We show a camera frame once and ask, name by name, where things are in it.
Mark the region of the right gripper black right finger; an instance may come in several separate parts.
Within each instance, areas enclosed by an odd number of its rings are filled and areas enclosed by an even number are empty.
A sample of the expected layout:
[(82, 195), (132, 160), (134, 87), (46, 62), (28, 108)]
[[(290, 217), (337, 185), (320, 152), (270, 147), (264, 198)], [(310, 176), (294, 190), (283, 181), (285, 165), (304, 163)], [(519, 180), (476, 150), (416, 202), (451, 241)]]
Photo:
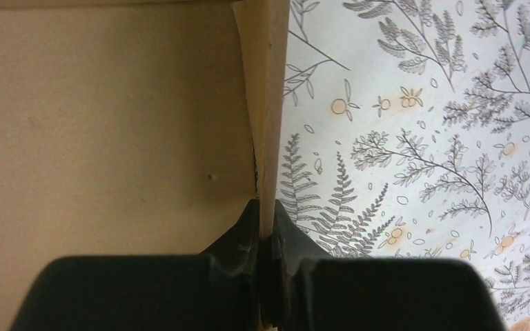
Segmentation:
[(278, 330), (503, 330), (484, 281), (454, 259), (337, 258), (275, 204), (262, 318)]

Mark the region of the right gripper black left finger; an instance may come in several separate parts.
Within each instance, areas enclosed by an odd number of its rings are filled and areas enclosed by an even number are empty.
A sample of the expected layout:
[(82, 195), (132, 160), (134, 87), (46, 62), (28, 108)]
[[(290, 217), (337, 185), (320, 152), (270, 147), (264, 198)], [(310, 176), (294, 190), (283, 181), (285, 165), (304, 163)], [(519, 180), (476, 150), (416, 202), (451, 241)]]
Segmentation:
[(259, 201), (199, 254), (68, 256), (36, 277), (12, 330), (257, 330)]

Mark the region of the brown cardboard box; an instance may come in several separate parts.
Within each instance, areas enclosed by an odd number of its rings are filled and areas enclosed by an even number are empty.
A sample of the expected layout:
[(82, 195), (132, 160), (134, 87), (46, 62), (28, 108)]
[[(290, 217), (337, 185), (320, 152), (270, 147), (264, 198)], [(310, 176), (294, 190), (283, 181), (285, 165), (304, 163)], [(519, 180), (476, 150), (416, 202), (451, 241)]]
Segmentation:
[(271, 230), (287, 1), (0, 1), (0, 330), (70, 255)]

